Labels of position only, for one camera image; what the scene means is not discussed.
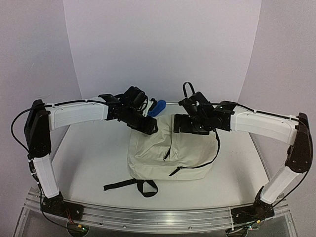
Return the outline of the cream white backpack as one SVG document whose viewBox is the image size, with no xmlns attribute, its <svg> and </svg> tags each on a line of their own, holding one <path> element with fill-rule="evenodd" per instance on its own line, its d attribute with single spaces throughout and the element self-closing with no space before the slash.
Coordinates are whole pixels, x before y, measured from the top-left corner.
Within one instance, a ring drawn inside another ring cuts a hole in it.
<svg viewBox="0 0 316 237">
<path fill-rule="evenodd" d="M 176 133 L 177 115 L 156 118 L 158 131 L 146 135 L 132 130 L 129 137 L 127 168 L 131 179 L 104 185 L 105 191 L 135 184 L 145 198 L 158 193 L 156 181 L 202 179 L 211 170 L 220 151 L 217 131 L 205 135 Z"/>
</svg>

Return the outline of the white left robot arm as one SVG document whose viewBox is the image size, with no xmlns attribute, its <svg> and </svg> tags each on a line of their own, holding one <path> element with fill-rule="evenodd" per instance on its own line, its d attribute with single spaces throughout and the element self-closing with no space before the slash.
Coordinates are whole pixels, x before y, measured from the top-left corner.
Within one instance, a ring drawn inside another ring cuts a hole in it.
<svg viewBox="0 0 316 237">
<path fill-rule="evenodd" d="M 66 211 L 52 166 L 51 132 L 59 128 L 90 121 L 117 120 L 131 129 L 151 135 L 158 130 L 155 118 L 148 115 L 156 105 L 155 100 L 146 99 L 136 107 L 125 105 L 118 99 L 108 102 L 98 100 L 75 100 L 57 104 L 44 103 L 41 99 L 33 102 L 29 109 L 20 112 L 17 118 L 27 114 L 24 127 L 31 175 L 39 189 L 48 198 L 47 206 L 56 215 Z"/>
</svg>

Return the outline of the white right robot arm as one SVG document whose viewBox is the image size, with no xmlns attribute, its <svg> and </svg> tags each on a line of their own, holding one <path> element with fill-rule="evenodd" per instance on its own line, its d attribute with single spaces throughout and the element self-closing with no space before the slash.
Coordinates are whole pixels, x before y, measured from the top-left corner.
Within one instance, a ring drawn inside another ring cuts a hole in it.
<svg viewBox="0 0 316 237">
<path fill-rule="evenodd" d="M 288 145 L 284 165 L 259 192 L 260 202 L 273 204 L 297 176 L 306 175 L 311 168 L 313 142 L 304 113 L 298 116 L 279 115 L 229 101 L 211 104 L 208 101 L 183 99 L 179 105 L 186 114 L 175 116 L 176 133 L 207 135 L 216 130 L 247 132 Z"/>
</svg>

